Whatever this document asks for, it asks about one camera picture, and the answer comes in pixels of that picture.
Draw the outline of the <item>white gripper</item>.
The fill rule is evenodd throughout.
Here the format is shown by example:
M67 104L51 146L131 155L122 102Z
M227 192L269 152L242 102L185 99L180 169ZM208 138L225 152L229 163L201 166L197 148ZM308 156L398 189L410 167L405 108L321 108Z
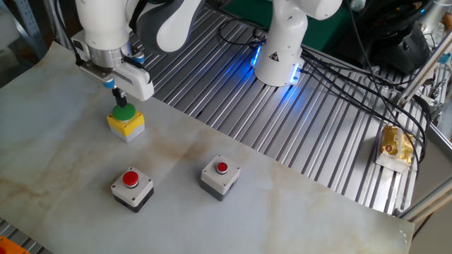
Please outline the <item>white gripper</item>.
M127 105L126 95L144 102L154 94L150 74L142 65L144 55L134 52L129 42L118 49L94 49L85 42L83 30L72 41L84 61L80 66L82 74L112 89L117 106Z

